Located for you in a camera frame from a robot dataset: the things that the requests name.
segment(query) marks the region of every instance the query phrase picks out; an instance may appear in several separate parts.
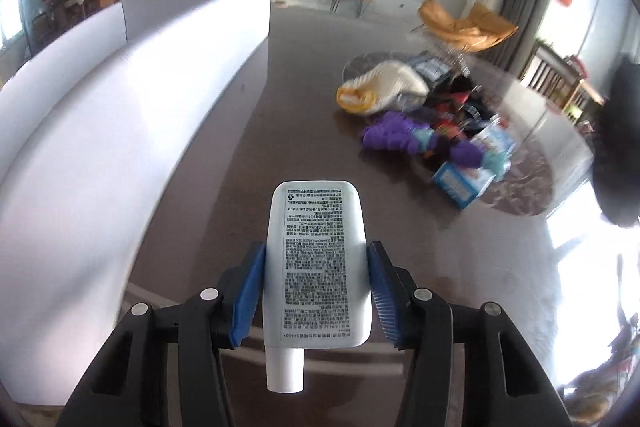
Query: blue gripper pad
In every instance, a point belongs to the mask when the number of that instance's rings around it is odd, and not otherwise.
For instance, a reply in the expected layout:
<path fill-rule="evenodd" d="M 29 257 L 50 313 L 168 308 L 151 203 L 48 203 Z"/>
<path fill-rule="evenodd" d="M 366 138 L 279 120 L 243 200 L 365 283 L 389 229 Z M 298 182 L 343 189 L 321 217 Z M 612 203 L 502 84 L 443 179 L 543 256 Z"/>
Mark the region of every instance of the blue gripper pad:
<path fill-rule="evenodd" d="M 262 293 L 265 254 L 264 244 L 252 244 L 242 264 L 228 270 L 220 278 L 218 286 L 223 291 L 222 305 L 226 320 L 230 323 L 228 340 L 233 347 L 238 347 L 249 334 L 254 320 L 255 308 Z"/>
<path fill-rule="evenodd" d="M 394 347 L 404 349 L 407 339 L 402 326 L 404 316 L 411 306 L 411 299 L 380 241 L 367 245 L 367 260 L 371 294 L 382 330 Z"/>

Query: white partition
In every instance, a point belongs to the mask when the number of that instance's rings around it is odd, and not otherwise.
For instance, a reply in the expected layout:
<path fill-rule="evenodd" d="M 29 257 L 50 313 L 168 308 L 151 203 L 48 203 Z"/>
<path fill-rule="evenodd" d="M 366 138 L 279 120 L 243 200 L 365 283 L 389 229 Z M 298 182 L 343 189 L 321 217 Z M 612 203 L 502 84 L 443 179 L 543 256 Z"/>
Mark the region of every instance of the white partition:
<path fill-rule="evenodd" d="M 11 100 L 24 144 L 15 154 L 15 144 L 0 143 L 8 165 L 0 185 L 0 380 L 23 403 L 66 403 L 113 328 L 175 166 L 269 31 L 270 0 L 135 0 L 113 10 L 124 14 L 129 38 L 119 49 L 73 67 L 82 57 L 66 44 L 100 24 L 91 18 L 12 80 L 28 82 L 30 92 Z M 29 107 L 44 86 L 36 123 Z M 0 106 L 4 97 L 2 90 Z"/>

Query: white bottle cap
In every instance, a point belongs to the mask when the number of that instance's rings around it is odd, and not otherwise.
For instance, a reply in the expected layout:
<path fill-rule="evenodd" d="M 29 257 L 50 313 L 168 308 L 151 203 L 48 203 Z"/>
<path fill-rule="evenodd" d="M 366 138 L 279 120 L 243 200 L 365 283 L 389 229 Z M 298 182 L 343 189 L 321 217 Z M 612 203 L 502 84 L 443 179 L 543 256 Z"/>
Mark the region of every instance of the white bottle cap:
<path fill-rule="evenodd" d="M 267 389 L 274 393 L 302 391 L 305 350 L 302 347 L 264 347 Z"/>

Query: pile of objects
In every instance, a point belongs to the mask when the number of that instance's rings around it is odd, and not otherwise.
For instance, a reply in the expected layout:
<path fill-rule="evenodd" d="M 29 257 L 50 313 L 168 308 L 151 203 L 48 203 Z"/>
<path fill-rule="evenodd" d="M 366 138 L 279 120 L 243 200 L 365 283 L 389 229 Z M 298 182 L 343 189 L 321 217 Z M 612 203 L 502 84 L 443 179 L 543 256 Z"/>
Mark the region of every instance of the pile of objects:
<path fill-rule="evenodd" d="M 435 172 L 433 181 L 461 208 L 511 167 L 516 142 L 506 123 L 470 77 L 440 58 L 381 62 L 343 83 L 336 100 L 350 113 L 380 115 L 362 134 L 365 149 L 420 155 Z"/>

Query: product label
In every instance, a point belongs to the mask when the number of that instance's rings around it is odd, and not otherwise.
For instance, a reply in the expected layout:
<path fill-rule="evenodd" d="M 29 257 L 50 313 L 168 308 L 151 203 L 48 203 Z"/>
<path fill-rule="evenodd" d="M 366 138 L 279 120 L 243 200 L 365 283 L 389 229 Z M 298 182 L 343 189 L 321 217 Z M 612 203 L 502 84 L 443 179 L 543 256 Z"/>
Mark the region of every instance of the product label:
<path fill-rule="evenodd" d="M 282 336 L 350 334 L 342 191 L 287 189 Z"/>

